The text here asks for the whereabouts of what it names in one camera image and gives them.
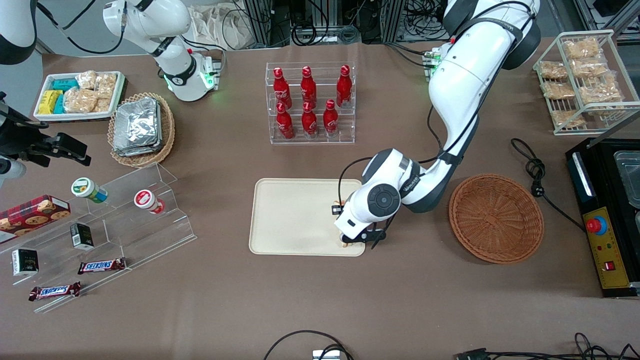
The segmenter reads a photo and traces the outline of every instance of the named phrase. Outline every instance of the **red bottle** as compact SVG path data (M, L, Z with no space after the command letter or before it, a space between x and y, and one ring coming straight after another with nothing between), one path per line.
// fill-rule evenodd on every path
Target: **red bottle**
M311 68L308 66L302 68L300 88L302 89L302 101L309 102L312 109L315 109L317 102L316 82L312 78Z
M289 84L282 75L282 69L277 67L273 69L273 75L275 80L273 81L273 92L276 93L276 99L287 106L287 110L291 109L293 105L291 101L291 91L289 91Z
M296 130L293 128L291 115L287 113L285 104L279 102L276 105L276 110L278 110L276 121L278 122L278 129L282 133L282 136L284 136L285 139L293 139L296 136Z
M310 102L304 102L302 104L302 128L305 130L305 138L315 139L318 136L316 114L313 112Z
M343 65L340 68L340 79L338 79L337 96L335 102L341 108L351 106L351 76L349 76L349 65Z
M338 111L335 109L335 101L326 101L326 108L322 116L326 137L335 138L338 135Z

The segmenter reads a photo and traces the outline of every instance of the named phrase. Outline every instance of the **wicker basket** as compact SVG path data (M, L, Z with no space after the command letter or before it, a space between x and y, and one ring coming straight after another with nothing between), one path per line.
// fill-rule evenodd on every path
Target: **wicker basket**
M522 185L496 174L470 177L453 191L449 222L467 250L496 264L527 259L545 232L534 197Z
M160 149L159 152L153 152L150 154L142 154L142 155L135 155L135 156L129 156L129 157L119 156L114 151L111 151L111 157L116 159L117 162L123 165L141 168L151 163L155 163L155 162L159 163L163 161L167 157L167 155L169 155L169 152L173 147L173 141L175 139L175 122L173 121L173 114L171 113L171 109L169 109L169 105L167 105L166 101L160 95L144 92L142 94L136 94L136 95L133 95L132 97L126 98L123 101L123 103L138 101L147 96L154 98L160 103L160 121L162 123L162 138L163 138L164 146L162 149ZM109 120L109 132L107 133L107 141L109 142L109 145L111 145L112 148L113 148L113 126L115 122L115 116L116 116L115 113L111 115L111 119Z

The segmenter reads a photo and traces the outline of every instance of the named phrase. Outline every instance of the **snickers bar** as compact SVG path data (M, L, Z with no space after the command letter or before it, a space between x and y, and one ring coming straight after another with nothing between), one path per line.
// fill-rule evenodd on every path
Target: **snickers bar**
M85 272L101 272L110 270L122 270L126 267L124 258L118 258L114 260L94 261L93 263L80 263L80 270L78 275Z
M51 288L39 288L36 286L29 294L29 301L47 299L49 297L58 297L65 295L80 295L80 282L64 286L53 286Z

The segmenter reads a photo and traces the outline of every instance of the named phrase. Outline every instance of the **brown table surface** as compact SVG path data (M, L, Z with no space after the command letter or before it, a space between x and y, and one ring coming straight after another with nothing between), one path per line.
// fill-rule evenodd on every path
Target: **brown table surface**
M530 186L512 137L529 142L547 165L548 195L578 218L564 152L583 137L552 134L531 72L534 59L500 73L442 203L426 214L400 209L387 239L357 258L252 254L253 187L263 177L337 178L350 161L389 147L416 160L434 155L425 122L428 84L417 66L382 45L239 51L228 54L219 91L186 103L157 78L150 56L43 59L45 75L119 70L129 80L127 95L155 92L168 101L177 136L163 165L179 179L172 187L198 239L45 315L32 313L27 293L11 286L5 268L2 359L261 359L276 339L298 329L329 332L357 359L370 360L448 359L478 347L569 352L577 331L616 352L629 341L640 346L640 303L600 298L586 237L547 204L540 202L543 243L515 265L474 258L449 226L450 194L468 176L495 172ZM266 62L346 60L358 66L356 143L272 146ZM434 123L444 134L438 117ZM132 170L111 159L106 122L53 125L47 132L57 131L87 143L92 165L29 163L25 177L5 182L0 208L43 193L67 199L79 176L105 183ZM620 136L634 134L628 129ZM272 356L309 359L312 349L328 344L302 335Z

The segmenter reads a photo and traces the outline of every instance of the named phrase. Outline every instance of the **red cookie box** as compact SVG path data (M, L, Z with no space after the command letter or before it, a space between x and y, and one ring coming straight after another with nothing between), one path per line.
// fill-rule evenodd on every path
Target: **red cookie box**
M42 195L0 213L0 243L22 236L71 214L66 201Z

